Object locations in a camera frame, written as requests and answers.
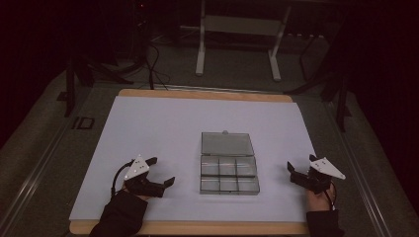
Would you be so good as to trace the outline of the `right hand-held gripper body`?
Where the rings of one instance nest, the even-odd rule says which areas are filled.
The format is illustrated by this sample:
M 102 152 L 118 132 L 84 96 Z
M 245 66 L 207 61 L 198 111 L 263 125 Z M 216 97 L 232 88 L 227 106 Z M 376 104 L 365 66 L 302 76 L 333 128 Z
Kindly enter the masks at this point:
M 320 194 L 330 188 L 333 178 L 345 180 L 346 176 L 327 159 L 320 159 L 310 163 L 307 173 L 302 175 L 300 185 Z

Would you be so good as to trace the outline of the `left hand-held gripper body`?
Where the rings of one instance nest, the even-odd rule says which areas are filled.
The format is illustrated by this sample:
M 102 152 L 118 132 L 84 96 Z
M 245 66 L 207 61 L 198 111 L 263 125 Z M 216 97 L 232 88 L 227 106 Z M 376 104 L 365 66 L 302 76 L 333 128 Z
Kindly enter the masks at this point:
M 150 166 L 146 164 L 146 160 L 140 155 L 133 160 L 124 177 L 125 187 L 134 195 L 162 198 L 165 191 L 162 189 L 162 184 L 147 179 Z

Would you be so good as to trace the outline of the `person's left hand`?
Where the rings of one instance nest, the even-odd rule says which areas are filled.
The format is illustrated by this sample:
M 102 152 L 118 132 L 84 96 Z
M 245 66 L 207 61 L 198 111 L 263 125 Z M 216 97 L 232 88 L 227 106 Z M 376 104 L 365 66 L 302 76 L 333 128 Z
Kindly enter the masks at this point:
M 130 194 L 129 190 L 126 187 L 122 187 L 122 191 Z M 144 200 L 144 201 L 147 201 L 151 198 L 151 197 L 147 197 L 147 196 L 139 196 L 139 195 L 135 195 L 135 196 L 137 198 L 140 198 L 140 199 Z

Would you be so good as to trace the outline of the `person's right hand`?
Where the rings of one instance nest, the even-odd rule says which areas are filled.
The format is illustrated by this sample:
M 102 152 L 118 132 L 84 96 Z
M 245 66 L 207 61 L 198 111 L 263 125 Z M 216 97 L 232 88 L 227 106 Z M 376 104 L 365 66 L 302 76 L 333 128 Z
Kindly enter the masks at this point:
M 329 211 L 334 207 L 336 191 L 333 185 L 325 193 L 315 194 L 310 190 L 305 191 L 306 207 L 308 211 Z

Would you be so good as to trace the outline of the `white paper sheet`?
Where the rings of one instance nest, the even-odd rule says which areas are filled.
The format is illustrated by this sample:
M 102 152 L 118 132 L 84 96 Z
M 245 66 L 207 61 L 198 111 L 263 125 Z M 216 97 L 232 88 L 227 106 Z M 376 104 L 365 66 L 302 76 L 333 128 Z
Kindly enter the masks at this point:
M 202 133 L 225 130 L 250 135 L 256 196 L 200 194 Z M 287 163 L 303 171 L 313 152 L 295 103 L 116 97 L 70 217 L 99 218 L 121 180 L 117 170 L 140 155 L 158 159 L 150 181 L 175 178 L 149 202 L 148 221 L 303 222 L 304 191 L 291 183 Z

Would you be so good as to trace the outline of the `clear plastic compartment box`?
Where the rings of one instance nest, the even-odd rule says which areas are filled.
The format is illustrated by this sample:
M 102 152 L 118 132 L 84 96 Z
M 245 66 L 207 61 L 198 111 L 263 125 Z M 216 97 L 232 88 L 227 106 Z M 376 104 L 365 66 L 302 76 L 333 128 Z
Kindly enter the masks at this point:
M 257 162 L 248 133 L 203 132 L 201 195 L 256 196 Z

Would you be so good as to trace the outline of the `white metal stand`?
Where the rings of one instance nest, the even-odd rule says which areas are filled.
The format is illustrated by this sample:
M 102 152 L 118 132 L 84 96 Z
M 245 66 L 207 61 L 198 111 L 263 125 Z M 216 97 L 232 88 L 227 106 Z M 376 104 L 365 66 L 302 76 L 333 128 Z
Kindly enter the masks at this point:
M 206 13 L 206 0 L 201 0 L 200 13 L 200 41 L 196 64 L 196 75 L 203 76 L 206 59 L 206 32 L 270 36 L 275 38 L 274 45 L 268 50 L 268 59 L 274 81 L 281 81 L 282 76 L 277 60 L 280 44 L 285 35 L 286 25 L 292 11 L 292 6 L 288 5 L 280 20 L 263 20 L 241 17 L 228 17 L 208 15 Z

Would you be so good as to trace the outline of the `metal floor rail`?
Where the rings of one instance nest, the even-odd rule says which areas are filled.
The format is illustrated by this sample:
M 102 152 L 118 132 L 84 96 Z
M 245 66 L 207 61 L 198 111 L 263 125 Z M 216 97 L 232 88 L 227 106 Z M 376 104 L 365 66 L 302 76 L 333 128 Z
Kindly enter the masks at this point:
M 357 186 L 360 197 L 369 215 L 371 223 L 374 226 L 377 237 L 392 237 L 388 229 L 388 226 L 383 218 L 383 215 L 380 211 L 380 208 L 378 207 L 377 199 L 366 180 L 366 177 L 361 169 L 354 149 L 350 145 L 348 134 L 341 130 L 341 128 L 337 124 L 337 121 L 335 120 L 334 104 L 324 103 L 323 106 L 328 114 L 330 122 L 334 126 L 335 132 L 338 136 L 338 140 L 343 146 L 344 154 L 347 159 L 352 180 L 355 182 Z
M 73 121 L 28 118 L 0 151 L 0 237 L 14 228 Z

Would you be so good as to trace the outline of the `black floor bracket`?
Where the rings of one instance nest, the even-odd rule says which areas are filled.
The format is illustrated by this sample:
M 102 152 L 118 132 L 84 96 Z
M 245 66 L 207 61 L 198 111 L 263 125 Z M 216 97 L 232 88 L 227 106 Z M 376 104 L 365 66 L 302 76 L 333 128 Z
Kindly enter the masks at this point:
M 95 124 L 94 118 L 76 117 L 72 129 L 92 129 Z

